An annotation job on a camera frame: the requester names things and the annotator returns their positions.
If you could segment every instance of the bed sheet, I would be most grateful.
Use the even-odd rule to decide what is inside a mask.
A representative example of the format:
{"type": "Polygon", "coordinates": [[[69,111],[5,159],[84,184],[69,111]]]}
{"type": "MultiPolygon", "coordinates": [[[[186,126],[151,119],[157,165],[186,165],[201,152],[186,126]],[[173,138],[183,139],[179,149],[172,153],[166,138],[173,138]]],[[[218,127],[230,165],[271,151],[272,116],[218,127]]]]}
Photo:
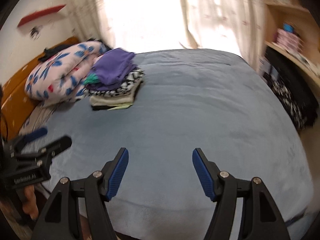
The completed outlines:
{"type": "MultiPolygon", "coordinates": [[[[48,135],[29,147],[39,149],[64,134],[73,139],[53,160],[52,179],[43,183],[49,191],[61,177],[80,179],[101,169],[126,147],[127,170],[106,204],[114,229],[143,240],[203,239],[215,203],[192,165],[192,151],[200,147],[236,178],[261,177],[284,220],[305,209],[313,185],[299,136],[243,59],[186,49],[142,53],[134,61],[146,76],[132,107],[93,112],[85,98],[56,111],[48,135]]],[[[230,239],[237,239],[241,211],[238,199],[230,239]]],[[[83,200],[80,212],[85,215],[83,200]]]]}

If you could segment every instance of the teal cloth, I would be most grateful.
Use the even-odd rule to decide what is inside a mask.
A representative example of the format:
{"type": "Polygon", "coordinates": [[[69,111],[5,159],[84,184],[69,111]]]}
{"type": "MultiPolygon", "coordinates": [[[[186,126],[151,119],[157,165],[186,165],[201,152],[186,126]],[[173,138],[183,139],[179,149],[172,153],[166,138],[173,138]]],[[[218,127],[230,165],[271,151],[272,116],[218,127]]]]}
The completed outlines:
{"type": "Polygon", "coordinates": [[[84,85],[88,85],[88,84],[96,84],[96,83],[100,83],[100,80],[98,78],[98,76],[96,74],[89,74],[86,79],[84,80],[84,85]]]}

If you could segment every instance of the blue object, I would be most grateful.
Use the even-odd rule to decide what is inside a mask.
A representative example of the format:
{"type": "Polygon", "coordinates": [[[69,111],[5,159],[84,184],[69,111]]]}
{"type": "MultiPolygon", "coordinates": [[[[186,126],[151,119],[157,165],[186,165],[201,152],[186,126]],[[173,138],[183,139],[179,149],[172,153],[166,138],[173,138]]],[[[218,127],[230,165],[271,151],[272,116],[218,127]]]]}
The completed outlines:
{"type": "Polygon", "coordinates": [[[108,191],[106,197],[110,201],[115,195],[117,195],[122,177],[127,168],[129,162],[129,152],[127,149],[122,153],[115,169],[113,170],[110,179],[108,181],[108,191]]]}
{"type": "Polygon", "coordinates": [[[283,24],[283,29],[286,32],[289,32],[289,33],[293,33],[294,32],[294,28],[290,24],[287,24],[287,23],[283,24]]]}
{"type": "Polygon", "coordinates": [[[194,149],[192,153],[192,163],[196,169],[196,173],[205,195],[209,197],[211,201],[214,201],[216,195],[214,193],[213,180],[196,149],[194,149]]]}
{"type": "Polygon", "coordinates": [[[25,142],[29,143],[44,135],[47,135],[47,133],[48,133],[48,130],[45,127],[42,127],[38,130],[33,131],[32,133],[26,134],[24,139],[25,139],[25,142]]]}

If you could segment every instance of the red shelf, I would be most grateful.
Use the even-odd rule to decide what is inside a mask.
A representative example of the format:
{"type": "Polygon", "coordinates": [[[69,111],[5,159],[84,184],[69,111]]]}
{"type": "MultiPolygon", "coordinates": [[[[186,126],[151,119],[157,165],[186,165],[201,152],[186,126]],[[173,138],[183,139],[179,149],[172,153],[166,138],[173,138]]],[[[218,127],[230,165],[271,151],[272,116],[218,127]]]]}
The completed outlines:
{"type": "Polygon", "coordinates": [[[50,8],[47,8],[47,9],[43,9],[41,11],[36,11],[32,14],[29,14],[25,17],[23,17],[19,24],[18,24],[18,27],[28,23],[28,22],[31,22],[35,19],[38,19],[42,16],[45,16],[47,14],[51,14],[51,13],[57,13],[58,11],[60,11],[62,8],[64,8],[66,6],[66,4],[61,4],[61,5],[57,5],[57,6],[54,6],[54,7],[50,7],[50,8]]]}

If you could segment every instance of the pink box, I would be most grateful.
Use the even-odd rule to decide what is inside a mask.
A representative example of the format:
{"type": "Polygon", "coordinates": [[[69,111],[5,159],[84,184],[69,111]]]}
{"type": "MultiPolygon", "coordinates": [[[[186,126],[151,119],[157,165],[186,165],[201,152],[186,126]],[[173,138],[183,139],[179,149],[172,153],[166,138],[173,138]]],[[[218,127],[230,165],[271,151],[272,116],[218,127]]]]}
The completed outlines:
{"type": "Polygon", "coordinates": [[[277,44],[288,50],[299,52],[302,47],[302,40],[295,34],[278,29],[277,44]]]}

